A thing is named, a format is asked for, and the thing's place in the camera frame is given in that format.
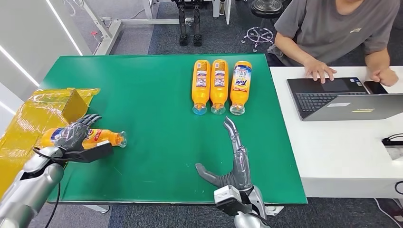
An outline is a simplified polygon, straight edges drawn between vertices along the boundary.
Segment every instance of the sticker on laptop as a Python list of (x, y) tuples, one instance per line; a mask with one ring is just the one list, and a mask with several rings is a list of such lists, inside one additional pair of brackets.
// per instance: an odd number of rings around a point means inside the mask
[(352, 113), (371, 113), (375, 111), (374, 108), (359, 108), (357, 110), (351, 111)]
[(349, 104), (351, 104), (351, 103), (333, 103), (333, 104), (329, 104), (327, 107), (346, 107)]

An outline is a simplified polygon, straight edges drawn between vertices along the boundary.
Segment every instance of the stool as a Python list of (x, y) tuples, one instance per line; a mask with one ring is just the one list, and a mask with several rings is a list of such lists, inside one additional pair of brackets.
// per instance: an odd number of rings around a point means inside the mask
[(241, 43), (245, 43), (245, 39), (255, 43), (255, 47), (252, 50), (256, 52), (256, 48), (260, 43), (271, 43), (273, 45), (273, 33), (264, 27), (264, 23), (267, 19), (279, 18), (283, 12), (283, 5), (280, 0), (255, 0), (250, 8), (253, 15), (262, 18), (262, 22), (259, 27), (252, 27), (246, 32), (246, 36), (243, 37)]

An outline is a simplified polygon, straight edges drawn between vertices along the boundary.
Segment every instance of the smartphone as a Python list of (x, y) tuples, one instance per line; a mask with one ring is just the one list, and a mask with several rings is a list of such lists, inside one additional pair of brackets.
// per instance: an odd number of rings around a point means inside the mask
[(388, 92), (379, 82), (367, 81), (364, 82), (364, 85), (371, 94), (388, 94)]

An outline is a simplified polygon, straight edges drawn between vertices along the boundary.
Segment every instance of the laptop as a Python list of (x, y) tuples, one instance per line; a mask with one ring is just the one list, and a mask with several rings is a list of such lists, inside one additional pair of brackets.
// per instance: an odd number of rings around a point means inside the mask
[(403, 113), (403, 94), (370, 95), (356, 77), (287, 82), (302, 121), (381, 120)]

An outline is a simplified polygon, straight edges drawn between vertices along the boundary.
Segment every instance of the person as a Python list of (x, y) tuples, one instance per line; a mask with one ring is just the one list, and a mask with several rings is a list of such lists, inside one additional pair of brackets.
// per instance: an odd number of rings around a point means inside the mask
[(304, 66), (306, 76), (325, 83), (336, 71), (327, 63), (364, 44), (371, 79), (385, 86), (398, 81), (387, 50), (400, 0), (292, 0), (275, 24), (269, 49), (274, 65)]

